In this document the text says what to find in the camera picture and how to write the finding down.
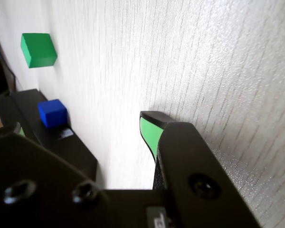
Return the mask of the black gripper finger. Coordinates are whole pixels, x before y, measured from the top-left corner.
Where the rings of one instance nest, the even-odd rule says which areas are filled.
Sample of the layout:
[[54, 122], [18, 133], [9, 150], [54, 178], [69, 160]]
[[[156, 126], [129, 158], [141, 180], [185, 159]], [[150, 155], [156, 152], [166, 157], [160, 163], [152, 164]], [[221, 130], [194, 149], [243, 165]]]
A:
[[103, 228], [90, 178], [30, 139], [0, 128], [0, 228]]

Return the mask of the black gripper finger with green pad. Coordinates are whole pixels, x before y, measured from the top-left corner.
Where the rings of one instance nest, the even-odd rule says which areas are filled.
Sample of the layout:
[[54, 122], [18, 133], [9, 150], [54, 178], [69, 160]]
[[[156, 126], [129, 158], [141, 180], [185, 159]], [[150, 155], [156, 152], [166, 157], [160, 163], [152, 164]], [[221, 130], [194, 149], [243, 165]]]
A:
[[182, 228], [257, 228], [259, 223], [195, 126], [140, 112], [140, 133]]

